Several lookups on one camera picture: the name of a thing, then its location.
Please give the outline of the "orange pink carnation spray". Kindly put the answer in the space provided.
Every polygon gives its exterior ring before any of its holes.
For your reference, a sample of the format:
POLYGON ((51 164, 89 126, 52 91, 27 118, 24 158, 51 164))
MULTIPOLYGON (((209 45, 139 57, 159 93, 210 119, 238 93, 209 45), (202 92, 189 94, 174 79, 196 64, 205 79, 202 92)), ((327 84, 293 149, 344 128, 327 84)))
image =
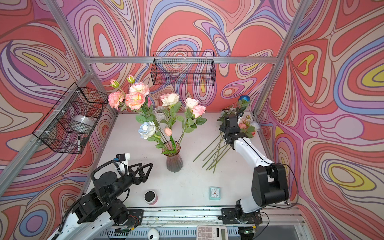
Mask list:
POLYGON ((140 93, 129 93, 129 89, 128 92, 125 92, 116 80, 111 80, 110 83, 111 87, 116 90, 108 96, 108 103, 111 108, 120 112, 127 110, 136 112, 138 114, 136 120, 141 125, 149 121, 157 123, 149 95, 144 97, 140 93))

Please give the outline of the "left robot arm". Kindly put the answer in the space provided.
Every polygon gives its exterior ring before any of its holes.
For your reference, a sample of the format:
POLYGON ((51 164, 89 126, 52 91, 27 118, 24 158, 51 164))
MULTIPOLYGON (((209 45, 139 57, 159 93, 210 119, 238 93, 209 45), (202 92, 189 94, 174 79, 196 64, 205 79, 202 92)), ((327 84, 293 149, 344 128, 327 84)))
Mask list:
POLYGON ((94 188, 69 207, 50 240, 93 240, 114 225, 131 232, 142 224, 144 211, 128 210, 119 196, 129 194, 132 185, 145 183, 153 164, 124 166, 123 172, 109 171, 95 178, 98 171, 111 164, 119 166, 118 161, 111 160, 91 172, 94 188))

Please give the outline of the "pale blue white rose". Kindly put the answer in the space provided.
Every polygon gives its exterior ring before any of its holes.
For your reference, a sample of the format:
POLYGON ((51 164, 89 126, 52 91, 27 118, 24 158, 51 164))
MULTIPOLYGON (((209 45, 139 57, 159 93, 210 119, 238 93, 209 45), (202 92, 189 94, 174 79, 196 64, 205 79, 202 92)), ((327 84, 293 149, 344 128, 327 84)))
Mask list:
POLYGON ((168 150, 166 147, 167 140, 163 137, 160 126, 157 123, 152 121, 144 122, 140 126, 138 132, 142 139, 156 142, 156 148, 162 149, 163 151, 168 150))

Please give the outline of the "dark blue rose stem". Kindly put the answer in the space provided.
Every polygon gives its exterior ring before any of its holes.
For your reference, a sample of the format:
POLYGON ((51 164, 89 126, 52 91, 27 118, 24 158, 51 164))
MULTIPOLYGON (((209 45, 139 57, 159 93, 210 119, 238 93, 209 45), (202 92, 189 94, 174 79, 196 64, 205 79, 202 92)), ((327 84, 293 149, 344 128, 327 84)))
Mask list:
POLYGON ((244 111, 246 110, 250 102, 251 102, 251 98, 248 95, 240 96, 237 107, 236 107, 236 114, 238 117, 243 116, 244 111))

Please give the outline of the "pink grey glass vase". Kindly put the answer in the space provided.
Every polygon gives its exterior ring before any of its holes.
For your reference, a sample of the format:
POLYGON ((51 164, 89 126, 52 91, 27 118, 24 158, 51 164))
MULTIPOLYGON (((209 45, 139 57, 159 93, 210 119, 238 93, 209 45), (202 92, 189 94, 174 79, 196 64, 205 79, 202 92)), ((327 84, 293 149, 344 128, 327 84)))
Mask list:
POLYGON ((183 168, 183 159, 180 155, 181 146, 175 142, 175 148, 172 141, 167 141, 162 148, 162 154, 166 156, 166 167, 172 173, 177 173, 183 168))

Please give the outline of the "peach tulip bud stem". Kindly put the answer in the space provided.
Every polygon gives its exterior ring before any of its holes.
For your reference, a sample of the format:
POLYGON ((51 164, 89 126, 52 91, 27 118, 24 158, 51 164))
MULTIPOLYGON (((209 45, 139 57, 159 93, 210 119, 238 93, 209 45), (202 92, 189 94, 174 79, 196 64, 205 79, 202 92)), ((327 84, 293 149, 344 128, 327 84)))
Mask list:
POLYGON ((168 155, 175 155, 177 153, 177 145, 176 145, 176 142, 173 138, 173 132, 170 128, 164 128, 164 132, 166 134, 167 137, 169 137, 169 141, 167 143, 165 143, 165 146, 167 148, 167 154, 168 155))

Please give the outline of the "cream pink rose stem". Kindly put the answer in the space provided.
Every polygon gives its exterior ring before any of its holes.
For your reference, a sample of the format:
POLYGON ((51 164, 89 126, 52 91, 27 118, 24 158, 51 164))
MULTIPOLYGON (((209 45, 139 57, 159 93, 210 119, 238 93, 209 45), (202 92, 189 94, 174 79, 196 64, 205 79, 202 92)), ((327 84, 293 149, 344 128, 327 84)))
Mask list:
POLYGON ((199 101, 192 99, 192 98, 187 98, 185 101, 186 104, 186 113, 188 118, 198 118, 198 112, 196 110, 196 107, 199 105, 199 101))

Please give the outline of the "pink carnation spray stem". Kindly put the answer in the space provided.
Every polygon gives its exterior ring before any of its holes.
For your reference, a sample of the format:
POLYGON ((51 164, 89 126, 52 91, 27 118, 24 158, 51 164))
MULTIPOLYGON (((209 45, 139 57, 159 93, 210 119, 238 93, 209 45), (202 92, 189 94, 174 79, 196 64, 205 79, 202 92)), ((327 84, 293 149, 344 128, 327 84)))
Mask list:
POLYGON ((149 86, 142 82, 136 83, 134 76, 129 75, 127 77, 127 81, 131 84, 131 86, 129 87, 129 93, 140 93, 144 97, 149 95, 150 93, 149 86))

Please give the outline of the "white round device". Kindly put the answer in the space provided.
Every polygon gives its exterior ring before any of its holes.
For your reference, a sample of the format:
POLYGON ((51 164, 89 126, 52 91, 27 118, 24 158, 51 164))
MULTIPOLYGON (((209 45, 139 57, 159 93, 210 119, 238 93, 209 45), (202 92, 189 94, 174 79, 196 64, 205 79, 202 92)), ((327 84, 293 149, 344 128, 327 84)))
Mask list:
POLYGON ((160 239, 160 233, 155 228, 151 228, 151 229, 149 229, 149 231, 147 233, 147 239, 148 240, 159 240, 160 239))

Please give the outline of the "cream white rose stem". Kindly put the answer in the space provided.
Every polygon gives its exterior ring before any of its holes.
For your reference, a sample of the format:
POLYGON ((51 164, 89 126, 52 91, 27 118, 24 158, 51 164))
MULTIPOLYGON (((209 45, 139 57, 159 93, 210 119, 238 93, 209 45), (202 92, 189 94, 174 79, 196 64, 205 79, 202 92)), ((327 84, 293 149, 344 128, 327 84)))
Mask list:
POLYGON ((181 102, 180 102, 180 96, 179 94, 172 93, 172 94, 164 94, 160 97, 162 106, 165 107, 165 114, 167 116, 167 121, 162 120, 161 123, 167 123, 167 127, 171 130, 173 129, 173 125, 177 121, 178 111, 181 108, 181 102))

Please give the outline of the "white pink calculator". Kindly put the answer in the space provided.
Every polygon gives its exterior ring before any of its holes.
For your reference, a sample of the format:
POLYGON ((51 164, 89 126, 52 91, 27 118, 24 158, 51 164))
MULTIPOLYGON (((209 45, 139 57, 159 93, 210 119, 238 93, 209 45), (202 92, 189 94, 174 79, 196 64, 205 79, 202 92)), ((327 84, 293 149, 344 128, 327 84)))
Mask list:
POLYGON ((229 234, 225 226, 197 226, 197 240, 228 240, 229 234))

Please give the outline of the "light pink rose stem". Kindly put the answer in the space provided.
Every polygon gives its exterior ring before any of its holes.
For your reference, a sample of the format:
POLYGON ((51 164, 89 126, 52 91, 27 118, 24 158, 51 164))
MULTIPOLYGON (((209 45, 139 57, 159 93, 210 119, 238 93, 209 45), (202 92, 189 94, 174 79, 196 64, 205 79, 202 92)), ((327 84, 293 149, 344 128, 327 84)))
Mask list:
POLYGON ((183 141, 185 134, 192 133, 194 130, 207 122, 203 116, 206 107, 196 105, 193 108, 187 107, 183 116, 177 116, 177 120, 182 123, 182 134, 178 140, 179 144, 183 141))

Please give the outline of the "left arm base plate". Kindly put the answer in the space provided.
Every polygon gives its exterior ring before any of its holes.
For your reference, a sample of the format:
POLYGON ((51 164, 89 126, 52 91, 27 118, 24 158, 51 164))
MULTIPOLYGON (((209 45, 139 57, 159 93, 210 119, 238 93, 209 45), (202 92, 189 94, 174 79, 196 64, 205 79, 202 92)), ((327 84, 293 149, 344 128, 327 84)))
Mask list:
POLYGON ((118 214, 114 221, 118 226, 137 227, 142 223, 143 214, 142 209, 131 209, 118 214))

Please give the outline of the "white ribbed ceramic vase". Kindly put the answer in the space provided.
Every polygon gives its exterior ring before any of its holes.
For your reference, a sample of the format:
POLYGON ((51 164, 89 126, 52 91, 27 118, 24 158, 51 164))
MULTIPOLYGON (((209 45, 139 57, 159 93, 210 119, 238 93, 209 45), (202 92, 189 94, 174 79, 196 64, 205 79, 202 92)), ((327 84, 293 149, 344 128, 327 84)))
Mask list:
POLYGON ((160 125, 161 132, 164 133, 164 129, 167 127, 167 123, 161 123, 162 120, 167 121, 167 116, 165 114, 165 107, 164 106, 159 106, 155 108, 155 116, 156 119, 160 125))

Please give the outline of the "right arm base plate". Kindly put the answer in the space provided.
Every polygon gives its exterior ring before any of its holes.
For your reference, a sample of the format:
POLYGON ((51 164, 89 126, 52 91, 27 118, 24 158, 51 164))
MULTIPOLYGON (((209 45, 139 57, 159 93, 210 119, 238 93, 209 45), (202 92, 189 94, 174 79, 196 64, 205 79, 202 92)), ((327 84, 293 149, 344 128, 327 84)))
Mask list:
POLYGON ((258 226, 263 223, 262 215, 259 211, 246 214, 238 207, 222 208, 218 219, 225 225, 253 224, 258 226))

